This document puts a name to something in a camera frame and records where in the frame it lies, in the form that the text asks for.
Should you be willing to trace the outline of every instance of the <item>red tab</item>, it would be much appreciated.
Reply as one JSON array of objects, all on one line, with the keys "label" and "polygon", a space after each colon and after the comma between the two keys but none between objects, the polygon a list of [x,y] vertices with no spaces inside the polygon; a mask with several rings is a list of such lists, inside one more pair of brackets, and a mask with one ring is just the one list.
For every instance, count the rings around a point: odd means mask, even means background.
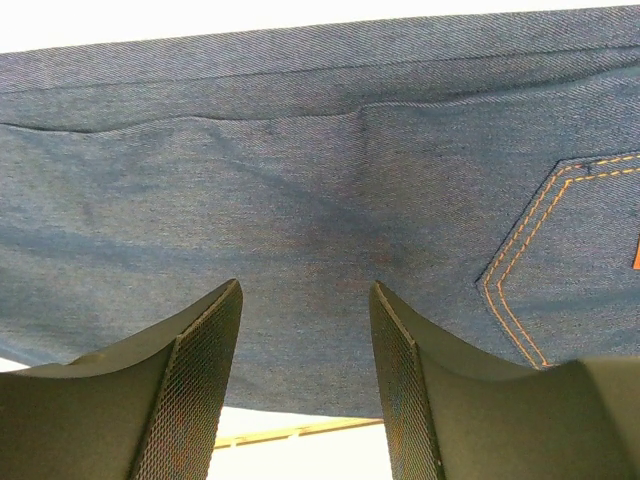
[{"label": "red tab", "polygon": [[640,270],[640,241],[638,241],[638,251],[636,252],[636,259],[633,262],[633,269]]}]

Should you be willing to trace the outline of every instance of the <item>pocket stitching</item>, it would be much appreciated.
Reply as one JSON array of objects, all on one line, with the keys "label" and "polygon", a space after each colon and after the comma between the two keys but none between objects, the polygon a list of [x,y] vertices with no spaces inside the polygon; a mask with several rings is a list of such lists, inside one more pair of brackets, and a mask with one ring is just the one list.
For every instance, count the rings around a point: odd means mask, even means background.
[{"label": "pocket stitching", "polygon": [[[629,156],[625,156],[625,157],[616,157],[616,158],[612,158],[612,159],[608,159],[608,160],[600,160],[598,162],[594,162],[593,164],[595,164],[595,165],[606,165],[606,164],[610,164],[610,163],[619,163],[619,162],[629,161],[629,160],[633,160],[633,159],[636,159],[636,158],[640,158],[640,155],[629,155]],[[560,199],[562,198],[564,193],[567,191],[569,186],[571,186],[574,182],[581,182],[581,181],[585,181],[585,180],[595,180],[595,179],[598,179],[598,178],[607,178],[607,177],[621,178],[622,175],[624,175],[624,174],[631,174],[631,173],[640,172],[640,167],[638,167],[638,168],[629,168],[629,169],[624,169],[624,170],[617,170],[617,171],[614,171],[614,172],[600,173],[600,174],[597,174],[597,175],[585,175],[585,176],[582,176],[582,177],[576,177],[576,178],[567,179],[565,181],[563,187],[561,188],[561,190],[556,194],[556,196],[554,197],[553,201],[551,202],[551,204],[549,205],[549,207],[545,211],[544,215],[538,221],[538,223],[536,224],[534,229],[531,231],[531,233],[529,234],[527,239],[524,241],[524,243],[523,243],[522,247],[520,248],[520,250],[516,253],[516,255],[514,256],[514,258],[511,261],[511,263],[509,264],[509,266],[507,267],[505,272],[502,274],[502,276],[500,277],[500,279],[496,283],[496,287],[498,289],[498,294],[500,296],[501,302],[502,302],[505,310],[509,313],[509,316],[511,317],[511,319],[515,323],[515,325],[518,328],[518,330],[522,333],[524,338],[526,338],[527,342],[531,345],[531,347],[535,350],[535,352],[540,357],[540,360],[542,361],[542,363],[540,365],[538,365],[538,363],[533,359],[533,357],[529,353],[528,349],[522,344],[522,342],[518,339],[518,337],[515,335],[513,330],[509,327],[509,325],[507,324],[505,319],[498,312],[498,309],[495,307],[495,304],[494,304],[493,299],[491,297],[491,293],[489,292],[489,288],[488,288],[489,281],[491,280],[491,277],[492,277],[493,273],[499,267],[499,265],[502,262],[502,260],[504,259],[504,257],[507,255],[507,253],[510,250],[510,248],[513,246],[514,242],[518,239],[518,237],[520,237],[520,235],[524,231],[524,228],[527,226],[527,224],[529,223],[529,221],[533,217],[534,213],[537,211],[537,209],[540,206],[540,204],[542,203],[542,200],[544,199],[544,197],[547,195],[549,190],[551,190],[553,185],[556,183],[557,179],[560,176],[566,174],[567,172],[569,172],[571,170],[579,169],[579,168],[583,168],[583,167],[584,167],[584,164],[570,165],[568,167],[565,167],[565,168],[561,169],[559,172],[557,172],[556,174],[554,174],[551,177],[551,180],[547,184],[547,186],[544,189],[544,191],[542,192],[542,194],[538,197],[538,199],[536,200],[535,204],[529,210],[527,216],[525,217],[525,219],[522,222],[522,224],[520,225],[520,227],[516,230],[516,232],[511,237],[511,240],[509,241],[507,246],[504,248],[504,250],[498,256],[498,258],[496,258],[496,260],[494,261],[491,269],[489,270],[489,273],[487,274],[487,276],[486,276],[486,278],[485,278],[485,280],[483,282],[484,283],[483,286],[484,286],[485,296],[486,296],[486,298],[488,300],[489,306],[491,307],[491,310],[493,311],[494,315],[499,320],[500,324],[505,329],[505,331],[508,333],[509,337],[514,341],[514,343],[516,344],[516,346],[518,347],[520,352],[525,356],[525,358],[529,361],[529,363],[534,368],[537,368],[537,369],[539,369],[541,367],[550,367],[550,366],[553,366],[553,364],[551,364],[551,363],[549,363],[547,361],[547,359],[545,358],[544,354],[540,351],[540,348],[536,345],[534,340],[531,338],[531,335],[529,334],[529,332],[527,332],[527,330],[522,326],[520,321],[513,314],[511,308],[509,308],[509,304],[508,304],[508,302],[507,302],[507,300],[506,300],[506,298],[504,296],[503,290],[502,290],[502,283],[504,282],[504,280],[506,280],[508,274],[513,269],[513,266],[515,265],[517,260],[520,258],[522,253],[524,253],[524,251],[527,249],[527,247],[531,243],[531,240],[533,239],[535,234],[538,232],[538,230],[542,226],[542,223],[544,223],[544,221],[549,217],[549,215],[551,214],[551,212],[553,211],[555,206],[558,204],[558,202],[560,201]]]}]

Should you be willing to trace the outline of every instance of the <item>orange stitching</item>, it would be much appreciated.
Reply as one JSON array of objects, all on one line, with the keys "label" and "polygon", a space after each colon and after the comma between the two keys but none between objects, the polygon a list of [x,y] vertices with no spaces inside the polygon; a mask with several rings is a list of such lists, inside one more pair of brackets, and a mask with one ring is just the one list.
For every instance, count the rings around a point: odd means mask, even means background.
[{"label": "orange stitching", "polygon": [[[622,161],[626,161],[626,160],[631,160],[633,158],[640,158],[640,155],[629,155],[626,157],[616,157],[616,158],[612,158],[612,159],[608,159],[608,160],[600,160],[598,162],[596,162],[596,165],[606,165],[608,163],[618,163],[618,162],[622,162]],[[556,180],[558,179],[558,177],[560,177],[561,175],[564,175],[566,172],[573,170],[573,169],[578,169],[578,168],[582,168],[583,165],[577,164],[577,165],[570,165],[568,167],[563,168],[562,170],[560,170],[558,173],[554,174],[553,177],[551,177],[551,180],[549,181],[549,183],[547,184],[547,187],[544,189],[544,191],[542,192],[542,194],[540,195],[540,197],[538,197],[538,199],[536,200],[536,203],[533,205],[533,207],[531,208],[531,210],[529,210],[529,213],[527,214],[527,216],[525,217],[524,221],[522,222],[522,224],[520,225],[520,227],[518,228],[518,230],[514,233],[514,235],[511,237],[511,240],[509,241],[509,244],[505,247],[505,249],[502,251],[502,253],[500,254],[500,256],[494,261],[491,269],[489,270],[489,273],[487,274],[487,277],[485,278],[484,281],[484,291],[485,291],[485,295],[487,297],[487,300],[489,301],[489,305],[491,306],[491,310],[493,310],[493,313],[495,314],[495,316],[498,318],[498,320],[500,321],[500,323],[502,324],[502,326],[504,327],[504,329],[507,331],[507,333],[509,334],[509,336],[511,337],[511,339],[515,342],[515,344],[517,345],[517,347],[519,348],[519,350],[524,354],[524,356],[527,358],[527,360],[529,360],[529,362],[536,368],[538,368],[538,365],[536,364],[536,362],[533,360],[533,358],[531,357],[531,355],[529,354],[529,352],[526,350],[526,348],[524,347],[524,345],[522,345],[522,343],[520,342],[520,340],[515,336],[515,334],[513,333],[513,331],[509,328],[509,326],[507,325],[507,323],[504,321],[504,319],[502,318],[502,315],[500,315],[500,313],[498,312],[498,310],[496,309],[493,300],[491,298],[491,293],[489,292],[489,288],[488,288],[488,284],[489,281],[491,279],[491,276],[493,275],[493,272],[495,272],[495,270],[498,268],[498,266],[500,265],[500,262],[502,262],[502,260],[504,259],[504,257],[506,256],[507,252],[509,251],[509,249],[511,248],[511,246],[513,245],[513,243],[518,239],[518,237],[520,236],[520,234],[522,233],[522,231],[524,230],[524,227],[526,227],[526,225],[529,223],[529,220],[531,219],[531,217],[533,216],[533,214],[536,212],[536,210],[538,209],[538,206],[540,205],[540,202],[542,202],[542,200],[544,199],[544,197],[546,196],[546,194],[549,192],[549,190],[551,189],[551,187],[555,184]],[[614,174],[618,174],[617,172],[612,172],[609,175],[614,175]],[[575,179],[575,181],[580,181],[580,180],[584,180],[586,177],[580,177],[579,180]],[[511,312],[511,310],[509,309],[508,304],[506,303],[506,300],[504,300],[504,294],[502,293],[502,280],[504,279],[505,275],[502,276],[501,280],[498,282],[498,293],[500,294],[501,298],[503,299],[503,304],[506,307],[506,310],[509,312],[509,314],[511,315],[511,317],[515,320],[516,325],[518,326],[518,328],[520,329],[520,331],[522,332],[522,334],[525,336],[525,338],[529,341],[529,343],[531,344],[531,346],[536,350],[536,352],[538,353],[538,355],[540,355],[540,358],[542,360],[542,365],[543,366],[551,366],[551,364],[549,364],[546,360],[546,358],[542,355],[542,353],[540,352],[540,349],[537,347],[537,345],[535,344],[535,342],[531,339],[531,337],[528,335],[528,333],[526,332],[526,330],[522,327],[522,325],[520,324],[520,322],[517,321],[517,319],[515,319],[515,316],[513,315],[513,313]]]},{"label": "orange stitching", "polygon": [[580,182],[580,181],[584,181],[584,180],[595,180],[595,179],[598,179],[598,178],[605,178],[605,177],[614,177],[615,178],[618,175],[624,175],[624,174],[630,174],[630,173],[638,173],[638,172],[640,172],[640,167],[639,168],[627,168],[625,170],[617,170],[617,171],[609,172],[609,173],[600,173],[598,175],[588,175],[588,176],[584,176],[584,177],[569,178],[567,181],[565,181],[562,189],[555,196],[555,198],[553,199],[553,202],[551,203],[551,205],[549,205],[549,208],[547,208],[547,210],[544,212],[544,215],[538,221],[537,225],[535,226],[535,228],[533,229],[531,234],[529,234],[529,236],[527,237],[525,242],[522,244],[522,247],[520,248],[518,253],[513,257],[513,260],[511,260],[511,263],[509,264],[509,266],[507,267],[505,272],[502,274],[502,277],[500,277],[500,280],[497,283],[498,293],[500,294],[500,299],[502,300],[502,304],[504,305],[505,310],[507,310],[507,312],[509,313],[509,316],[511,316],[511,318],[513,319],[515,324],[518,325],[518,328],[520,328],[520,330],[525,335],[527,340],[529,340],[529,343],[531,343],[532,347],[536,350],[538,355],[540,355],[540,358],[542,359],[542,362],[543,362],[542,363],[543,366],[550,366],[550,364],[547,362],[547,359],[544,357],[544,355],[542,355],[540,350],[537,348],[537,345],[535,345],[535,343],[531,340],[529,335],[526,333],[525,329],[522,327],[522,325],[520,324],[520,322],[518,321],[518,319],[514,315],[514,313],[511,310],[511,308],[509,308],[509,304],[507,303],[507,299],[505,298],[504,293],[502,291],[502,283],[507,278],[507,275],[509,275],[509,273],[511,272],[513,266],[518,261],[518,258],[520,258],[520,256],[527,249],[527,247],[531,243],[531,240],[533,239],[533,237],[536,235],[536,233],[538,233],[538,230],[540,229],[540,227],[542,226],[544,221],[549,217],[549,215],[551,214],[551,212],[553,211],[555,206],[558,204],[558,202],[560,201],[560,199],[562,198],[562,196],[567,191],[567,189],[571,186],[572,183]]}]

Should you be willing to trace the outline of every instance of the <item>jeans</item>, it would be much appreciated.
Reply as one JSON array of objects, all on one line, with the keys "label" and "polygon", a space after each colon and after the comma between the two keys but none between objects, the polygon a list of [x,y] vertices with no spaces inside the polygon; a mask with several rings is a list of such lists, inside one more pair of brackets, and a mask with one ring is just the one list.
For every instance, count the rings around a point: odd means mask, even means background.
[{"label": "jeans", "polygon": [[381,414],[375,279],[546,368],[640,353],[640,7],[0,55],[0,356],[69,361],[227,278],[227,403]]}]

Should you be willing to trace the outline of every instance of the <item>back pocket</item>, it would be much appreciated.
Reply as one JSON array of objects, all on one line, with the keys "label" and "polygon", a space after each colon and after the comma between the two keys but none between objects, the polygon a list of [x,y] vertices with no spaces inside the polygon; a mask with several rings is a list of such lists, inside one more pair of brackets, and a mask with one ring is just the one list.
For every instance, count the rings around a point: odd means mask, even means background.
[{"label": "back pocket", "polygon": [[640,353],[640,155],[560,162],[478,280],[537,368]]}]

